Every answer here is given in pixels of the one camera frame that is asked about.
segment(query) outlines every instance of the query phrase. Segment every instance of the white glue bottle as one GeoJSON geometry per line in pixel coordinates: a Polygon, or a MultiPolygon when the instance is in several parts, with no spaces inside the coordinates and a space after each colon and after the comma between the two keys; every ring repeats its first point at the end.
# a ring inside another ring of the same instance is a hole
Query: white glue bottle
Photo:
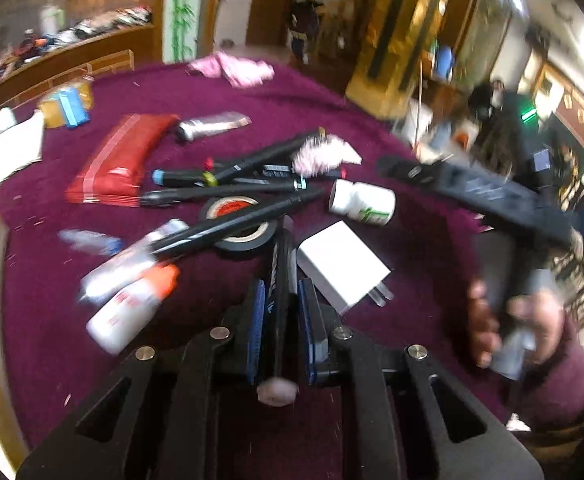
{"type": "Polygon", "coordinates": [[[94,314],[86,325],[89,335],[106,352],[120,354],[174,290],[178,275],[179,269],[173,265],[149,269],[94,314]]]}
{"type": "Polygon", "coordinates": [[[334,181],[329,196],[329,212],[368,224],[387,224],[395,206],[396,196],[391,189],[340,178],[334,181]]]}

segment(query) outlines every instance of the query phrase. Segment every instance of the orange cap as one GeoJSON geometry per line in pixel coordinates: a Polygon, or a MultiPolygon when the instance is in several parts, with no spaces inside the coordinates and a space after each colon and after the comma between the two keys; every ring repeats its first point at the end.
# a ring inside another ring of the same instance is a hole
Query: orange cap
{"type": "Polygon", "coordinates": [[[164,300],[169,296],[176,286],[176,278],[181,272],[175,265],[166,267],[153,266],[142,276],[144,280],[150,282],[156,291],[156,296],[164,300]]]}

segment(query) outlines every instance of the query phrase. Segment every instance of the purple sleeve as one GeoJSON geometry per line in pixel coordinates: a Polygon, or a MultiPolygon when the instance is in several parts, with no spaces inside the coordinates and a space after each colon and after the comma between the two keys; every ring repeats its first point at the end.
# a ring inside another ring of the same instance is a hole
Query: purple sleeve
{"type": "Polygon", "coordinates": [[[584,418],[584,350],[571,321],[554,356],[524,380],[515,411],[533,431],[566,428],[584,418]]]}

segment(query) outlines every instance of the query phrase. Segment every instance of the purple tablecloth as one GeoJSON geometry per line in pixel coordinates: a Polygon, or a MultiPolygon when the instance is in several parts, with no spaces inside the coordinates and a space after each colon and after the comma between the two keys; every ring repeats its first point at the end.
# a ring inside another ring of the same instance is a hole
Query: purple tablecloth
{"type": "MultiPolygon", "coordinates": [[[[236,110],[253,121],[184,147],[165,138],[145,165],[146,189],[152,187],[154,168],[202,167],[207,156],[229,158],[317,126],[349,141],[363,164],[347,168],[348,178],[395,189],[398,212],[382,228],[348,222],[392,269],[386,283],[395,300],[383,309],[363,300],[347,314],[347,323],[393,348],[425,345],[492,412],[507,416],[498,378],[467,361],[463,325],[464,288],[471,272],[469,215],[376,176],[380,155],[406,153],[383,124],[283,66],[276,67],[273,81],[248,90],[232,89],[224,79],[188,76],[182,66],[155,66],[96,81],[94,99],[88,124],[48,130],[43,162],[0,187],[0,214],[11,230],[3,300],[5,354],[12,401],[32,446],[118,361],[86,333],[93,312],[74,304],[80,277],[102,259],[71,251],[57,232],[89,229],[131,243],[169,218],[179,216],[189,224],[198,218],[200,203],[147,210],[63,200],[72,177],[128,113],[190,118],[236,110]]],[[[30,112],[19,110],[20,119],[30,112]]],[[[318,202],[293,218],[298,241],[339,221],[318,202]]],[[[228,306],[242,300],[255,265],[222,260],[214,251],[182,260],[177,289],[135,343],[169,348],[213,326],[228,306]]],[[[340,477],[337,390],[304,388],[294,406],[281,409],[258,404],[252,394],[226,395],[221,406],[221,478],[340,477]]]]}

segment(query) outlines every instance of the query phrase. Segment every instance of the green light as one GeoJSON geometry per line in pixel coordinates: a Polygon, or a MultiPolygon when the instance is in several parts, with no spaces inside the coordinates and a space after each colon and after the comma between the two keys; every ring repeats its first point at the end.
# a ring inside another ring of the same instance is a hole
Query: green light
{"type": "Polygon", "coordinates": [[[524,123],[527,123],[528,121],[531,121],[535,117],[536,117],[536,108],[532,108],[531,110],[528,110],[523,115],[521,115],[521,120],[524,123]]]}

